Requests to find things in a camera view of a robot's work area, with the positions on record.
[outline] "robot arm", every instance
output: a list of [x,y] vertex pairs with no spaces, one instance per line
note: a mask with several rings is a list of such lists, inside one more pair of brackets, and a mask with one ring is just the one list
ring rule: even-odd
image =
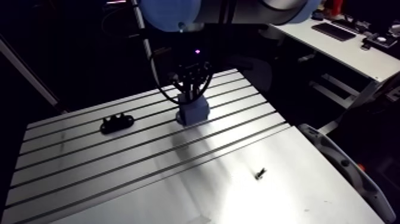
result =
[[286,24],[309,17],[321,0],[146,0],[144,17],[165,32],[204,23]]

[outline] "white desk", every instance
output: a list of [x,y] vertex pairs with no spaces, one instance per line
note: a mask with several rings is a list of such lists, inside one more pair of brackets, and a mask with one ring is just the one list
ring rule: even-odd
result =
[[[28,125],[2,224],[383,223],[237,70],[205,97],[191,127],[157,90]],[[101,134],[122,111],[135,124]]]
[[[373,99],[374,94],[386,81],[400,73],[400,60],[375,48],[370,48],[368,51],[360,48],[363,44],[362,40],[365,38],[364,35],[356,34],[355,38],[341,42],[311,28],[320,23],[330,22],[328,20],[315,21],[308,19],[299,24],[273,27],[370,79],[370,83],[361,92],[358,92],[328,74],[321,74],[322,78],[351,94],[350,97],[345,99],[318,83],[310,82],[313,88],[345,109],[358,107]],[[322,127],[320,131],[325,134],[329,133],[337,127],[339,121],[340,118],[330,122]]]
[[357,34],[355,38],[341,42],[311,28],[320,23],[329,21],[308,19],[303,23],[275,28],[376,82],[384,82],[399,73],[400,60],[397,58],[375,48],[368,51],[360,48],[364,35]]

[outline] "cable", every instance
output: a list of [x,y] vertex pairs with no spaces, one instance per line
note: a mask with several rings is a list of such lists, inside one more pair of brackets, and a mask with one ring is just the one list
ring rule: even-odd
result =
[[114,14],[117,13],[117,12],[120,12],[120,11],[122,11],[122,10],[126,10],[126,9],[128,9],[128,8],[131,8],[131,7],[132,7],[132,8],[138,7],[139,4],[140,4],[140,1],[139,1],[136,5],[129,5],[129,6],[126,6],[126,7],[123,7],[123,8],[119,8],[119,9],[117,9],[117,10],[115,10],[115,11],[112,11],[112,12],[110,12],[109,14],[107,14],[107,15],[101,20],[101,30],[103,31],[103,33],[105,33],[106,35],[108,35],[108,36],[110,36],[110,37],[112,37],[112,38],[122,38],[122,39],[135,38],[135,37],[140,36],[140,34],[138,34],[138,33],[135,33],[135,34],[132,34],[132,35],[128,35],[128,36],[116,36],[116,35],[113,35],[113,34],[108,33],[108,32],[105,30],[105,28],[104,28],[104,23],[105,23],[105,21],[106,21],[111,15],[114,15]]
[[[154,62],[154,56],[155,56],[155,55],[157,55],[157,54],[163,54],[163,53],[165,53],[165,52],[167,52],[167,51],[169,51],[169,50],[171,50],[171,48],[160,48],[160,49],[154,51],[154,52],[150,55],[150,57],[149,57],[150,65],[151,65],[152,62]],[[156,77],[156,74],[153,74],[153,78],[154,78],[155,86],[157,87],[157,89],[158,89],[158,90],[161,92],[161,94],[163,94],[169,101],[171,101],[171,102],[173,102],[173,103],[175,103],[175,104],[177,104],[177,105],[188,105],[188,104],[191,104],[191,103],[195,102],[196,100],[198,100],[198,99],[203,95],[203,93],[205,92],[205,90],[206,90],[206,89],[208,88],[208,86],[210,85],[211,79],[213,79],[213,74],[211,73],[211,74],[208,75],[207,80],[205,81],[203,88],[200,90],[200,92],[197,94],[197,96],[195,96],[194,98],[192,98],[192,99],[190,99],[190,100],[188,100],[188,101],[186,101],[186,102],[179,102],[179,101],[173,99],[172,97],[170,97],[170,96],[162,89],[162,87],[160,86],[160,83],[158,82],[158,78]]]

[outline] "black cable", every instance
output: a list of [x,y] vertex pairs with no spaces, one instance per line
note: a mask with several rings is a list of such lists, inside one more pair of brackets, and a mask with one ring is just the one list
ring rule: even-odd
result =
[[228,0],[222,0],[220,5],[220,16],[218,18],[218,24],[223,24],[225,22],[225,12],[226,6],[228,5]]
[[[153,52],[153,53],[150,55],[150,57],[149,57],[150,66],[151,66],[151,63],[154,62],[154,56],[155,56],[156,54],[162,54],[162,53],[164,53],[164,52],[167,52],[167,51],[168,51],[168,48],[164,48],[164,49],[161,48],[161,49],[159,49],[159,50],[157,50],[157,51]],[[192,99],[190,99],[190,100],[188,100],[188,101],[185,101],[185,102],[179,102],[179,101],[173,99],[172,97],[170,97],[170,96],[162,89],[162,87],[160,86],[160,83],[159,83],[159,81],[158,81],[158,78],[156,77],[155,74],[153,74],[153,78],[154,78],[154,81],[155,81],[155,86],[156,86],[157,89],[161,92],[161,94],[163,94],[163,95],[166,97],[167,100],[169,100],[169,101],[171,101],[171,102],[173,102],[173,103],[175,103],[175,104],[177,104],[177,105],[188,105],[188,104],[191,104],[191,103],[195,102],[196,100],[198,100],[198,99],[203,95],[203,93],[205,92],[205,90],[206,90],[206,89],[208,88],[208,86],[210,85],[211,79],[213,79],[213,74],[211,73],[211,74],[208,75],[207,80],[205,81],[203,88],[200,90],[200,92],[197,94],[197,96],[195,96],[195,97],[193,97]]]
[[120,12],[120,11],[122,11],[122,10],[126,10],[126,9],[129,9],[129,8],[138,7],[139,4],[140,4],[140,1],[139,1],[136,5],[129,5],[129,6],[126,6],[126,7],[123,7],[123,8],[119,8],[119,9],[117,9],[117,10],[115,10],[115,11],[112,11],[112,12],[110,12],[109,14],[107,14],[107,15],[101,20],[101,30],[103,31],[103,33],[105,33],[106,35],[108,35],[108,36],[110,36],[110,37],[112,37],[112,38],[122,38],[122,39],[135,38],[135,37],[140,36],[140,34],[138,34],[138,33],[135,33],[135,34],[132,34],[132,35],[128,35],[128,36],[117,36],[117,35],[113,35],[113,34],[108,33],[108,32],[105,30],[105,28],[104,28],[104,23],[105,23],[105,21],[106,21],[107,18],[109,18],[111,15],[114,15],[115,13],[118,13],[118,12]]
[[226,20],[227,24],[232,24],[233,16],[235,15],[236,3],[238,0],[230,0],[228,6],[228,19]]

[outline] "aluminum table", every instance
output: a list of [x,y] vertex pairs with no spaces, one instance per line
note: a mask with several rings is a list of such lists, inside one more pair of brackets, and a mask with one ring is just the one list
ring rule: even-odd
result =
[[[157,90],[29,124],[2,223],[383,223],[237,70],[205,97],[190,127]],[[121,112],[134,125],[101,134]]]

